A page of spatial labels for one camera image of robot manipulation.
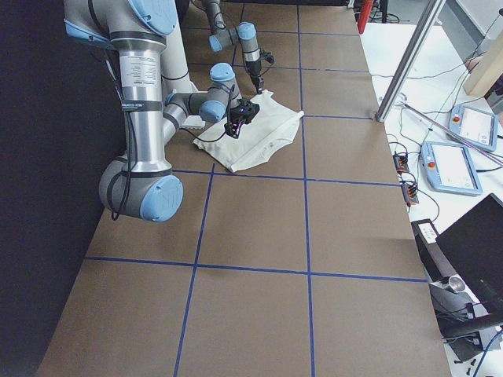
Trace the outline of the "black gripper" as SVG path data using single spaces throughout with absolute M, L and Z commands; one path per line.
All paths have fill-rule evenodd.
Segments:
M 253 85 L 256 93 L 263 91 L 264 79 L 262 75 L 262 61 L 265 60 L 269 64 L 274 63 L 274 55 L 264 49 L 257 49 L 253 52 L 245 54 L 245 67 L 247 73 L 253 78 Z
M 238 139 L 241 127 L 244 124 L 249 124 L 259 111 L 259 104 L 248 99 L 239 99 L 237 106 L 227 112 L 226 123 L 224 125 L 226 135 Z

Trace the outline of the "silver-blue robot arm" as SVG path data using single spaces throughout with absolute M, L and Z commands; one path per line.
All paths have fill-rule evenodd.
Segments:
M 165 145 L 188 118 L 224 122 L 224 133 L 237 137 L 259 106 L 241 96 L 227 63 L 214 65 L 211 85 L 199 91 L 191 82 L 172 1 L 67 1 L 67 34 L 112 52 L 108 66 L 121 102 L 127 148 L 101 176 L 99 196 L 113 218 L 121 215 L 162 222 L 182 204 L 184 188 L 173 175 Z
M 201 5 L 211 30 L 211 35 L 208 37 L 211 50 L 219 53 L 224 49 L 240 45 L 245 71 L 248 73 L 256 93 L 261 94 L 264 85 L 262 62 L 266 61 L 273 65 L 275 59 L 271 52 L 265 51 L 259 46 L 255 25 L 241 22 L 230 28 L 224 21 L 220 1 L 202 1 Z

